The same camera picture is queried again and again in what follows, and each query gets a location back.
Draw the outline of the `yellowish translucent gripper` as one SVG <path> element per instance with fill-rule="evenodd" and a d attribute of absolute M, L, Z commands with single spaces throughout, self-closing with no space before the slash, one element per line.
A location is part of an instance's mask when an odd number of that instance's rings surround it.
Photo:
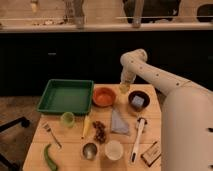
<path fill-rule="evenodd" d="M 123 70 L 121 73 L 121 82 L 119 89 L 125 94 L 129 91 L 130 85 L 134 83 L 135 75 L 129 71 Z"/>

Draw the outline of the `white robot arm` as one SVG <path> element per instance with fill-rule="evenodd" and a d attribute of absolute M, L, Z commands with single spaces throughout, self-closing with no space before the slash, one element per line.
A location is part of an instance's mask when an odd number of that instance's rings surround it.
<path fill-rule="evenodd" d="M 213 91 L 147 63 L 147 53 L 123 54 L 121 83 L 141 77 L 165 95 L 161 171 L 213 171 Z"/>

